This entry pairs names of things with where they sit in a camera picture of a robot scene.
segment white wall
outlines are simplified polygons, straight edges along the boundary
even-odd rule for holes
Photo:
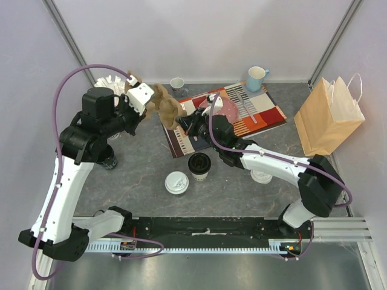
[[[308,80],[351,1],[55,2],[88,63],[150,82],[224,83],[252,65],[270,69],[271,81]]]
[[[365,122],[337,150],[344,181],[354,193],[353,210],[366,217],[387,269],[387,2],[366,0],[324,69],[322,76],[348,82],[363,79],[360,108]],[[359,95],[359,81],[351,85]]]
[[[47,195],[55,157],[51,102],[77,63],[41,1],[2,3],[0,36],[0,289],[26,289],[32,249],[18,236]],[[87,88],[79,75],[64,89],[60,129],[79,111]]]

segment black cup lid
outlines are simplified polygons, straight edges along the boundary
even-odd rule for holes
[[[205,174],[211,168],[211,159],[204,153],[195,153],[188,160],[188,168],[193,174]]]

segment white cup lid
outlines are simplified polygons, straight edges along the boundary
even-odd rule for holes
[[[183,172],[174,171],[165,179],[165,188],[173,195],[180,195],[188,188],[188,177]]]

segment cable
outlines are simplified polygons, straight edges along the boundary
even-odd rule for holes
[[[58,173],[56,175],[56,181],[55,181],[55,184],[57,186],[54,186],[54,190],[53,190],[53,192],[51,194],[51,198],[48,201],[48,205],[47,205],[46,211],[45,211],[45,213],[43,215],[42,223],[41,223],[41,228],[40,228],[39,234],[37,235],[37,238],[36,238],[36,241],[35,241],[35,245],[34,245],[33,252],[32,252],[32,261],[31,261],[32,273],[34,274],[34,276],[37,279],[42,280],[42,281],[45,281],[45,280],[48,280],[48,279],[54,277],[60,271],[60,269],[62,269],[62,267],[63,267],[63,263],[62,263],[54,271],[54,273],[51,273],[50,275],[48,275],[46,277],[41,276],[38,273],[37,268],[36,268],[37,251],[39,249],[39,244],[40,244],[40,242],[42,240],[43,233],[45,231],[45,227],[46,227],[46,224],[47,224],[48,216],[50,215],[51,208],[53,207],[56,195],[58,193],[58,189],[59,189],[59,186],[60,186],[60,180],[62,179],[62,172],[63,172],[62,150],[61,150],[61,146],[60,146],[58,126],[57,126],[57,122],[56,122],[56,109],[57,109],[59,94],[60,94],[61,90],[63,89],[64,85],[66,84],[66,82],[73,75],[75,75],[75,74],[77,74],[77,73],[79,73],[81,71],[84,71],[86,69],[90,69],[90,68],[106,68],[106,69],[111,69],[112,71],[115,71],[117,73],[122,74],[123,76],[125,76],[129,80],[132,79],[130,75],[128,75],[124,71],[122,71],[122,70],[120,70],[118,68],[115,68],[114,66],[111,66],[111,65],[101,65],[101,64],[85,65],[85,66],[81,66],[80,68],[76,68],[72,72],[67,74],[63,78],[63,80],[59,83],[59,86],[57,87],[57,89],[55,91],[54,100],[53,100],[53,107],[51,109],[51,121],[52,121],[52,125],[53,125],[54,140],[55,140],[56,153],[57,153],[57,158],[58,158]]]
[[[154,253],[151,253],[151,254],[147,254],[147,255],[142,255],[142,256],[123,257],[123,256],[120,256],[120,255],[112,254],[113,258],[116,258],[116,259],[119,259],[119,260],[138,260],[138,259],[150,258],[150,257],[154,257],[154,256],[157,256],[157,255],[160,255],[161,252],[164,250],[164,245],[162,243],[160,243],[160,242],[157,242],[156,240],[139,239],[137,237],[128,237],[128,236],[124,236],[123,234],[117,234],[117,233],[111,233],[109,235],[110,236],[115,236],[115,237],[123,237],[124,239],[132,239],[132,240],[136,240],[137,242],[154,243],[155,245],[159,245],[160,246],[160,249],[157,252],[154,252]]]
[[[213,136],[213,132],[212,132],[212,116],[213,116],[213,109],[215,107],[215,103],[216,103],[217,98],[219,97],[219,94],[220,94],[220,92],[217,92],[215,94],[215,97],[214,97],[214,99],[212,101],[212,104],[211,104],[211,110],[210,110],[210,115],[209,115],[209,131],[210,131],[211,140],[214,143],[214,145],[216,145],[216,147],[218,147],[218,148],[220,148],[222,150],[225,150],[225,151],[238,152],[238,153],[252,153],[252,154],[261,154],[262,155],[262,152],[257,151],[257,150],[232,149],[232,148],[224,147],[224,146],[220,145],[217,142],[217,140]],[[291,160],[291,159],[288,159],[288,158],[284,158],[284,157],[277,156],[277,155],[274,155],[274,154],[270,154],[270,153],[267,153],[267,152],[264,152],[263,155],[266,155],[268,157],[271,157],[271,158],[274,158],[274,159],[277,159],[277,160],[280,160],[280,161],[283,161],[283,162],[286,162],[286,163],[289,163],[289,164],[294,164],[294,161]],[[297,165],[305,167],[305,168],[308,168],[308,169],[313,170],[313,171],[315,171],[317,173],[320,173],[321,175],[329,178],[330,180],[332,180],[333,182],[335,182],[336,184],[341,186],[341,188],[346,191],[346,193],[348,195],[348,202],[346,202],[344,204],[336,204],[335,207],[346,207],[346,206],[348,206],[348,205],[350,205],[352,203],[353,198],[352,198],[351,191],[349,190],[349,188],[344,183],[342,183],[336,177],[330,175],[329,173],[327,173],[327,172],[325,172],[325,171],[323,171],[323,170],[321,170],[321,169],[319,169],[319,168],[317,168],[315,166],[311,166],[309,164],[298,162]]]
[[[288,253],[291,254],[292,256],[299,257],[300,254],[302,253],[302,243],[300,243],[300,254],[297,255],[295,253],[292,253],[291,251],[289,251],[289,249],[288,249]]]
[[[298,240],[297,246],[300,245],[302,242],[302,234],[300,231],[298,231],[298,238],[299,238],[299,240]]]

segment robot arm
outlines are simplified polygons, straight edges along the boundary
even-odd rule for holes
[[[45,255],[56,260],[75,261],[89,243],[120,231],[126,220],[130,224],[131,213],[118,207],[111,207],[104,214],[87,221],[72,224],[72,220],[80,192],[94,163],[108,170],[117,165],[114,151],[107,143],[108,138],[122,131],[135,135],[137,125],[145,118],[146,104],[154,92],[135,78],[132,78],[131,85],[133,88],[119,97],[108,88],[91,88],[83,95],[82,111],[60,135],[63,175],[46,227],[41,228],[41,224],[54,186],[57,186],[57,158],[41,213],[31,229],[20,233],[20,242],[33,247],[39,232],[43,231],[39,248]],[[115,108],[116,97],[119,104]]]
[[[200,136],[206,140],[219,153],[220,158],[227,165],[239,167],[240,169],[265,172],[286,180],[299,188],[301,198],[288,205],[279,217],[278,227],[282,234],[287,236],[293,233],[314,216],[326,218],[330,215],[342,192],[342,188],[329,178],[311,169],[297,165],[300,162],[317,167],[342,181],[324,156],[315,155],[312,159],[296,158],[263,149],[252,140],[243,140],[237,137],[234,134],[233,126],[227,121],[225,116],[214,115],[212,117],[212,132],[217,143],[227,148],[253,150],[258,153],[239,153],[222,150],[213,143],[210,137],[207,112],[208,109],[197,108],[191,115],[177,118],[177,121],[187,135]],[[279,159],[274,159],[270,156],[276,156]],[[281,158],[294,162],[285,162]]]

